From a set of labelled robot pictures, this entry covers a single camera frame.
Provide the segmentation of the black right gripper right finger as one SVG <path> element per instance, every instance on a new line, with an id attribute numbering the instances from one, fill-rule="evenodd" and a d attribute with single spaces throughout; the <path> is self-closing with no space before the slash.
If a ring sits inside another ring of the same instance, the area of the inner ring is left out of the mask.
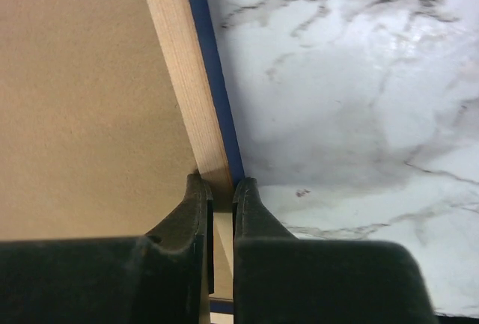
<path id="1" fill-rule="evenodd" d="M 298 239 L 255 179 L 234 195 L 236 323 L 435 323 L 418 264 L 393 242 Z"/>

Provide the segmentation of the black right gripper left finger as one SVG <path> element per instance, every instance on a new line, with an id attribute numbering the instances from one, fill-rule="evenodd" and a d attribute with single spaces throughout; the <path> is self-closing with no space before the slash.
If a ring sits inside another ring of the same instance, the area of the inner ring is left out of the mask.
<path id="1" fill-rule="evenodd" d="M 197 174 L 140 236 L 1 244 L 3 323 L 208 323 L 213 198 Z"/>

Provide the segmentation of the brown frame backing board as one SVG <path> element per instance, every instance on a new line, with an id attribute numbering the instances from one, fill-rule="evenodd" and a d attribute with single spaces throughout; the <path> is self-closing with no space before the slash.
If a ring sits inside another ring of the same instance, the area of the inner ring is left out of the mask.
<path id="1" fill-rule="evenodd" d="M 1 238 L 128 236 L 195 167 L 146 0 L 1 0 Z"/>

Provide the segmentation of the blue wooden picture frame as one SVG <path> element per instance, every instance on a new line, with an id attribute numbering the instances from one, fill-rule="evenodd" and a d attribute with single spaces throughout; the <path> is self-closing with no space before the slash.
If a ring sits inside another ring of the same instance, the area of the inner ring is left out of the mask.
<path id="1" fill-rule="evenodd" d="M 213 235 L 219 233 L 229 263 L 232 255 L 231 201 L 234 180 L 228 163 L 213 92 L 194 16 L 194 0 L 147 0 L 171 84 L 195 157 L 198 172 L 187 178 L 183 201 L 162 221 L 182 232 L 181 248 L 188 281 L 185 323 L 209 323 L 213 291 Z"/>

